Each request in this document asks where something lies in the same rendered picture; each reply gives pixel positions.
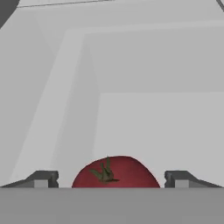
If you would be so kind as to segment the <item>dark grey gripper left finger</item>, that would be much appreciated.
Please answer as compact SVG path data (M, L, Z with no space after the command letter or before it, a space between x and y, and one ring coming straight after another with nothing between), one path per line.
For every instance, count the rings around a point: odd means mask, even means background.
M3 185L3 188L58 188L59 172L58 171L35 171L26 179Z

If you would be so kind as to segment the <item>white fridge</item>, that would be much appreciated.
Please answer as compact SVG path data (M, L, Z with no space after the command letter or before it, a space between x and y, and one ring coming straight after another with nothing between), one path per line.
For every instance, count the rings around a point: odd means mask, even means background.
M224 10L216 0L17 9L0 28L0 185L127 155L224 186Z

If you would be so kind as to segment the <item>red tomato with green stem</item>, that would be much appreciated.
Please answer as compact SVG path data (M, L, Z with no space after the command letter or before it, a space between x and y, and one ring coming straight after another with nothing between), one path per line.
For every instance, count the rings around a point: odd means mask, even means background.
M75 177L75 187L151 187L159 188L156 178L137 159L129 156L113 156L95 160L86 165Z

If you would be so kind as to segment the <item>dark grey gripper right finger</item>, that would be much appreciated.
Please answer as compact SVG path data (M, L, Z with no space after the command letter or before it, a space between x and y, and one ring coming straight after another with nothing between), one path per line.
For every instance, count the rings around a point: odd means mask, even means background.
M164 178L165 188L221 188L220 185L194 177L189 171L165 171Z

